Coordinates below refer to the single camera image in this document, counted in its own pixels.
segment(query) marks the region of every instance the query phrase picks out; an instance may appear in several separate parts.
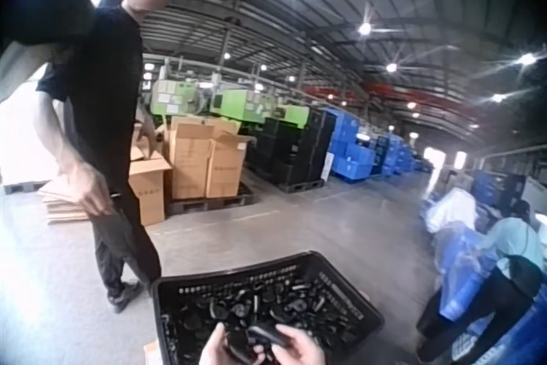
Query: black plastic basket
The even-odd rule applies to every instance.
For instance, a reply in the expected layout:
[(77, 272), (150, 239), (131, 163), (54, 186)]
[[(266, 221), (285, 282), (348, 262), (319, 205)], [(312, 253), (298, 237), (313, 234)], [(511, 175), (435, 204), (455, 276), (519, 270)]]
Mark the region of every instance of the black plastic basket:
[(304, 277), (320, 282), (321, 292), (326, 295), (330, 306), (352, 323), (354, 338), (351, 344), (339, 346), (334, 352), (326, 352), (334, 361), (343, 360), (354, 354), (372, 334), (383, 327), (382, 314), (324, 256), (308, 251), (245, 268), (210, 274), (165, 277), (157, 280), (152, 287), (152, 297), (163, 363), (166, 365), (196, 363), (195, 356), (192, 360), (181, 361), (176, 359), (169, 349), (162, 319), (168, 309), (196, 300), (211, 297), (223, 298), (242, 287), (286, 284), (287, 281), (299, 281)]

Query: ceiling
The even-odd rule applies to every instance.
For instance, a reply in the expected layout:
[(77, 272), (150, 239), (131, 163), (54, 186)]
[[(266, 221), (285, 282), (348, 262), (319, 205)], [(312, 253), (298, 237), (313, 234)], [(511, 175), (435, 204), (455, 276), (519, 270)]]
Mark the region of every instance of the ceiling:
[[(143, 38), (149, 52), (218, 62), (229, 32), (228, 67), (267, 64), (263, 74), (284, 81), (306, 62), (304, 85), (352, 91), (354, 104), (377, 96), (407, 128), (481, 147), (524, 132), (523, 108), (541, 101), (543, 63), (511, 63), (541, 53), (542, 23), (533, 0), (173, 0), (146, 19)], [(406, 107), (416, 99), (418, 119)]]

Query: black hair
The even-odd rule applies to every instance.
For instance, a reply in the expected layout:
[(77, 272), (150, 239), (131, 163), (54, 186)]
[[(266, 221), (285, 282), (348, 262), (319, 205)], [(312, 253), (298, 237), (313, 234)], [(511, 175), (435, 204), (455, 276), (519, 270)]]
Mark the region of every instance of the black hair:
[(528, 201), (519, 200), (511, 209), (511, 216), (520, 218), (526, 224), (530, 224), (530, 204)]

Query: green machine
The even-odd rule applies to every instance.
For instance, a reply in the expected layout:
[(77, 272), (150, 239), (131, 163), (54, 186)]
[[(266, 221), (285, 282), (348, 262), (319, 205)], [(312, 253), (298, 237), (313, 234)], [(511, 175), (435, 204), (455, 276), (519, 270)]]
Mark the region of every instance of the green machine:
[(251, 123), (264, 123), (276, 107), (274, 96), (245, 89), (218, 90), (211, 99), (210, 112)]
[(194, 115), (205, 105), (196, 83), (158, 80), (152, 89), (150, 111), (154, 115)]
[(298, 128), (304, 128), (308, 122), (309, 107), (294, 104), (280, 104), (273, 112), (276, 119), (295, 123)]

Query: concrete floor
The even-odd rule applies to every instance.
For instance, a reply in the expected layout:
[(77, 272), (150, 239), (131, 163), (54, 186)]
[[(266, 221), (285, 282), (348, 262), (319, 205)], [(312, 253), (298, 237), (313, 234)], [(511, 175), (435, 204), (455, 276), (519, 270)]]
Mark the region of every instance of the concrete floor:
[[(418, 210), (427, 174), (286, 195), (251, 175), (258, 203), (149, 228), (165, 275), (237, 268), (317, 250), (385, 317), (348, 363), (414, 363), (415, 323), (435, 273)], [(107, 305), (88, 223), (47, 226), (35, 194), (0, 197), (0, 363), (142, 364), (156, 339), (151, 301)], [(127, 277), (132, 273), (127, 270)]]

